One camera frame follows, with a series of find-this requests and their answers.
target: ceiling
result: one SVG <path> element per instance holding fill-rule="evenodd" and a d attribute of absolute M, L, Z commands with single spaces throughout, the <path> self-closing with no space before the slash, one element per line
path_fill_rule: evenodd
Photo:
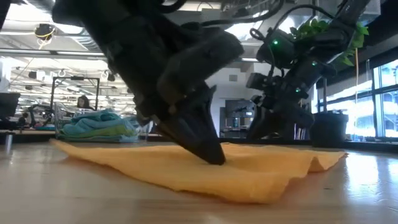
<path fill-rule="evenodd" d="M 80 27 L 65 26 L 61 24 L 54 24 L 52 22 L 49 11 L 40 5 L 37 8 L 38 2 L 48 2 L 52 0 L 21 0 L 27 4 L 13 4 L 7 15 L 2 32 L 0 33 L 0 49 L 31 49 L 31 50 L 53 50 L 53 51 L 72 51 L 72 52 L 92 52 L 96 50 L 95 45 L 90 41 L 90 36 L 84 32 Z M 234 6 L 247 6 L 250 4 L 267 3 L 273 0 L 262 1 L 229 1 Z M 205 21 L 225 17 L 219 8 L 222 0 L 212 0 L 209 3 L 199 3 L 198 1 L 189 1 L 181 11 L 168 14 L 167 17 L 176 24 L 183 24 L 191 21 Z M 300 4 L 310 4 L 312 0 L 301 0 Z M 249 29 L 257 25 L 262 33 L 266 33 L 269 27 L 273 27 L 276 21 L 293 6 L 292 3 L 287 3 L 284 8 L 274 17 L 260 22 L 259 24 L 251 24 L 248 26 L 229 27 L 229 31 L 241 38 L 244 45 L 245 53 L 242 58 L 255 58 L 258 48 L 261 43 L 248 38 Z M 305 22 L 312 15 L 312 11 L 308 9 L 300 9 L 291 13 L 287 21 L 280 27 L 281 29 L 289 29 L 289 27 L 298 27 Z M 50 43 L 44 45 L 34 35 L 33 31 L 39 24 L 52 24 L 56 27 L 56 31 Z M 49 93 L 51 92 L 50 85 L 52 84 L 52 75 L 64 75 L 65 77 L 79 76 L 85 78 L 99 78 L 100 79 L 100 106 L 115 106 L 120 109 L 126 104 L 132 104 L 132 95 L 127 92 L 127 86 L 124 82 L 116 77 L 114 82 L 109 82 L 107 79 L 108 69 L 107 63 L 104 60 L 73 60 L 62 58 L 33 58 L 34 56 L 24 55 L 23 57 L 8 57 L 8 62 L 12 67 L 11 75 L 11 91 L 18 91 L 24 95 L 27 104 L 33 102 L 43 103 L 49 100 Z M 245 72 L 252 62 L 234 62 L 228 67 L 240 68 Z M 42 79 L 29 78 L 29 72 L 40 71 L 38 75 Z M 32 90 L 26 90 L 26 86 L 30 85 Z M 88 95 L 89 98 L 94 97 L 96 89 L 91 80 L 74 81 L 65 80 L 59 84 L 55 90 L 55 99 L 67 104 L 75 104 L 75 98 L 79 95 Z"/>

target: table surface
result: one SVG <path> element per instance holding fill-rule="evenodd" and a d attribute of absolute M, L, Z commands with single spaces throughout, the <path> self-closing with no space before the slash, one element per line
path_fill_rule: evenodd
<path fill-rule="evenodd" d="M 22 130 L 13 130 L 13 131 L 8 131 L 8 130 L 0 130 L 0 133 L 6 133 L 6 132 L 13 132 L 15 134 L 55 134 L 55 131 L 38 131 L 34 129 L 25 129 Z"/>
<path fill-rule="evenodd" d="M 328 172 L 290 184 L 273 205 L 239 205 L 139 182 L 48 143 L 0 149 L 2 224 L 398 223 L 396 155 L 349 151 Z"/>

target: blue towel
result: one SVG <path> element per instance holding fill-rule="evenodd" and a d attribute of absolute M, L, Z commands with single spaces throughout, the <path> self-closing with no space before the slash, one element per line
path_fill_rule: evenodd
<path fill-rule="evenodd" d="M 62 129 L 62 133 L 65 135 L 77 135 L 117 125 L 125 125 L 127 130 L 135 130 L 137 128 L 134 123 L 130 122 L 126 118 L 119 118 L 110 121 L 95 121 L 89 118 L 82 118 L 76 124 L 66 124 Z"/>
<path fill-rule="evenodd" d="M 70 138 L 67 136 L 62 136 L 62 139 L 72 142 L 104 142 L 104 143 L 112 143 L 112 142 L 120 142 L 120 143 L 134 143 L 138 142 L 138 136 L 95 136 L 92 138 Z"/>
<path fill-rule="evenodd" d="M 116 113 L 112 113 L 111 110 L 103 110 L 99 112 L 79 115 L 78 117 L 72 119 L 72 123 L 77 123 L 79 120 L 84 118 L 91 119 L 93 121 L 112 121 L 116 119 L 121 119 L 119 115 L 117 115 Z"/>

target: green leaves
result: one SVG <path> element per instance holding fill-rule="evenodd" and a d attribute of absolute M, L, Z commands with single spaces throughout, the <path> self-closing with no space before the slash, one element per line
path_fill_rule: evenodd
<path fill-rule="evenodd" d="M 318 26 L 318 21 L 317 21 L 317 19 L 313 19 L 313 20 L 311 21 L 311 26 L 312 26 L 312 27 L 317 27 L 317 26 Z"/>
<path fill-rule="evenodd" d="M 348 66 L 354 66 L 354 64 L 351 62 L 350 59 L 348 59 L 348 57 L 345 57 L 342 62 Z"/>
<path fill-rule="evenodd" d="M 325 31 L 329 26 L 329 23 L 326 21 L 319 21 L 318 22 L 318 27 L 322 29 L 322 31 Z"/>
<path fill-rule="evenodd" d="M 313 19 L 312 21 L 307 21 L 302 24 L 298 29 L 291 27 L 290 32 L 291 36 L 293 36 L 296 40 L 301 40 L 306 37 L 311 37 L 315 34 L 322 33 L 326 31 L 329 27 L 329 23 L 326 21 L 318 21 Z M 355 49 L 363 47 L 365 35 L 369 35 L 369 31 L 367 27 L 364 27 L 361 23 L 357 23 L 356 25 L 356 33 L 353 37 L 351 45 L 348 47 L 346 52 L 344 52 L 340 57 L 338 57 L 335 62 L 343 63 L 348 66 L 354 66 L 349 57 L 355 55 Z"/>
<path fill-rule="evenodd" d="M 356 24 L 356 31 L 362 35 L 369 35 L 369 30 L 367 27 L 362 26 L 362 24 L 359 22 Z"/>

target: computer monitor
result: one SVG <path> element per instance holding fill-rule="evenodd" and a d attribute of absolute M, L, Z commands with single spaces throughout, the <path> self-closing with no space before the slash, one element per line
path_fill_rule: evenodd
<path fill-rule="evenodd" d="M 20 96 L 19 93 L 0 93 L 0 116 L 14 116 Z"/>
<path fill-rule="evenodd" d="M 249 100 L 226 100 L 227 118 L 253 118 L 254 103 Z"/>

